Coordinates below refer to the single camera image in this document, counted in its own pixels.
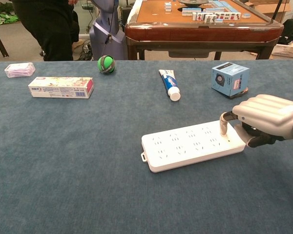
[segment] toothpaste tube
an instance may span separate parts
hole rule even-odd
[[[159,72],[165,84],[170,100],[178,101],[180,99],[180,90],[177,87],[174,70],[159,70]]]

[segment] basket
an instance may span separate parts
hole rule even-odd
[[[272,55],[287,56],[293,58],[293,46],[277,44],[272,50]]]

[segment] tennis ball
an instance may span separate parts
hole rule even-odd
[[[112,73],[115,69],[115,61],[114,58],[110,55],[103,55],[98,60],[98,69],[103,74]]]

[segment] white power strip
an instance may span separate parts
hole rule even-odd
[[[213,121],[144,135],[142,146],[142,161],[156,173],[241,152],[245,143],[229,123],[221,136],[219,121]]]

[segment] blue tablecloth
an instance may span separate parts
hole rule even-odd
[[[218,120],[257,94],[293,100],[293,60],[235,61],[249,93],[210,87],[220,61],[37,62],[29,78],[0,63],[0,234],[293,234],[293,140],[161,173],[145,134]],[[173,69],[179,102],[159,69]],[[90,99],[34,98],[36,76],[91,76]]]

